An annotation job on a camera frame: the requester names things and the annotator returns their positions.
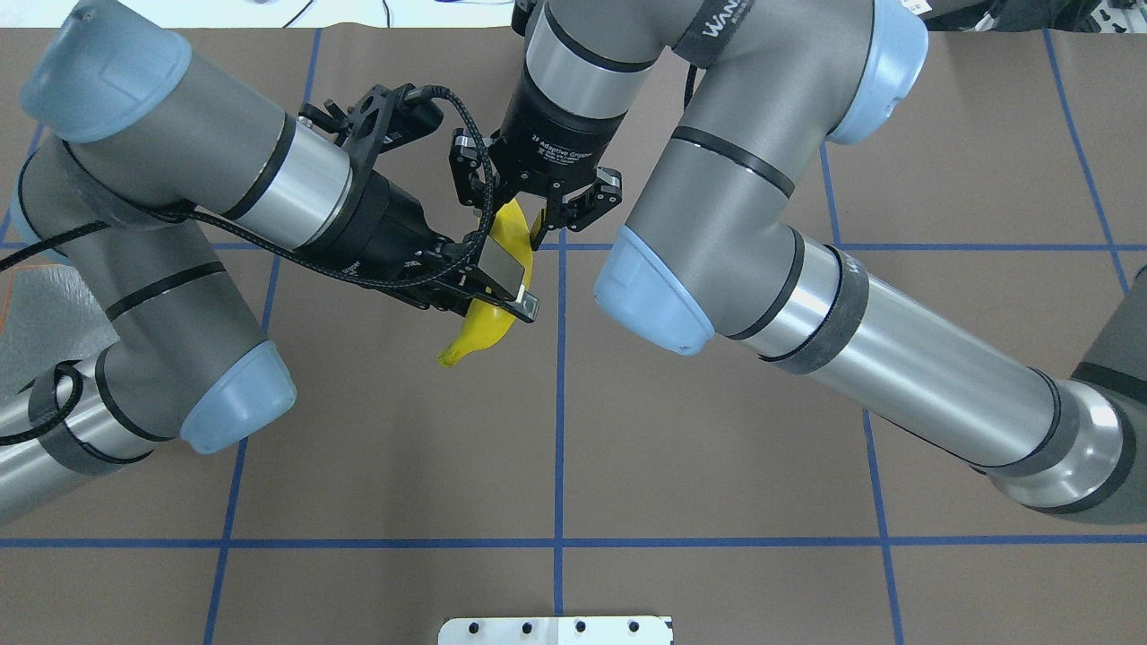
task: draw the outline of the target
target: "banana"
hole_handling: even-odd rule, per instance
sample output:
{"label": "banana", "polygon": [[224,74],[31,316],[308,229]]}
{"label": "banana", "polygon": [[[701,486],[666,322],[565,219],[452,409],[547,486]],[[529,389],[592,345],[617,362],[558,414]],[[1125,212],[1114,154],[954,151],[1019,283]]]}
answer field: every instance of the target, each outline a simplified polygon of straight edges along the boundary
{"label": "banana", "polygon": [[[490,236],[522,263],[522,266],[525,267],[522,283],[525,285],[525,288],[530,288],[530,278],[533,273],[533,249],[530,248],[530,227],[525,223],[525,215],[522,212],[522,207],[517,204],[517,200],[509,202],[498,211]],[[462,320],[462,329],[450,343],[450,347],[438,355],[438,363],[450,367],[471,351],[492,347],[509,332],[514,320],[514,316],[501,308],[479,300],[470,301],[470,306],[466,310],[466,318]]]}

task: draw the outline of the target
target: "yellow banana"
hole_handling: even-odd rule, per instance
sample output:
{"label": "yellow banana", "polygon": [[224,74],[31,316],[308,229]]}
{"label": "yellow banana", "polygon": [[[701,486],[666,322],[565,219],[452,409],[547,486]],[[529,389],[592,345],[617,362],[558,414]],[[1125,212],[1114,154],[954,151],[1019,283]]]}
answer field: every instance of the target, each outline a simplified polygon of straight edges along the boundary
{"label": "yellow banana", "polygon": [[[525,224],[525,215],[516,200],[498,211],[490,236],[514,256],[514,259],[522,263],[525,267],[522,283],[529,288],[530,277],[533,273],[533,249],[530,248],[530,227]],[[492,347],[506,335],[506,332],[509,332],[514,320],[514,316],[505,309],[479,300],[470,301],[462,329],[450,347],[438,355],[438,363],[450,367],[471,351]]]}

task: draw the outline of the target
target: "light blue joint cap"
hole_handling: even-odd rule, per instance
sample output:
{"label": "light blue joint cap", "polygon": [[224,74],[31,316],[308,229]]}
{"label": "light blue joint cap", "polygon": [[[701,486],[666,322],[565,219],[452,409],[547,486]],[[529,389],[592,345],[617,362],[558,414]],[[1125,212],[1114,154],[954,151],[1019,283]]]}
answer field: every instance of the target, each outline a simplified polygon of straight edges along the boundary
{"label": "light blue joint cap", "polygon": [[48,45],[19,104],[65,141],[99,141],[150,114],[190,64],[182,36],[115,0],[85,0]]}
{"label": "light blue joint cap", "polygon": [[[28,216],[24,215],[24,209],[19,208],[19,193],[17,193],[17,191],[19,191],[18,186],[13,188],[11,200],[8,202],[8,212],[11,215],[11,224],[16,227],[16,231],[19,232],[19,236],[24,240],[24,242],[34,244],[41,240],[40,236],[36,234],[36,231],[32,231],[32,225],[28,223]],[[63,254],[55,250],[44,251],[44,255],[45,257],[52,259],[52,262],[71,266],[71,262]]]}
{"label": "light blue joint cap", "polygon": [[912,90],[928,56],[928,29],[900,0],[875,0],[872,48],[848,114],[828,134],[856,143],[883,125]]}
{"label": "light blue joint cap", "polygon": [[187,415],[179,436],[195,452],[211,454],[245,438],[295,405],[295,383],[275,343],[240,358]]}
{"label": "light blue joint cap", "polygon": [[713,325],[657,254],[627,226],[593,287],[601,309],[625,328],[681,356],[701,351]]}

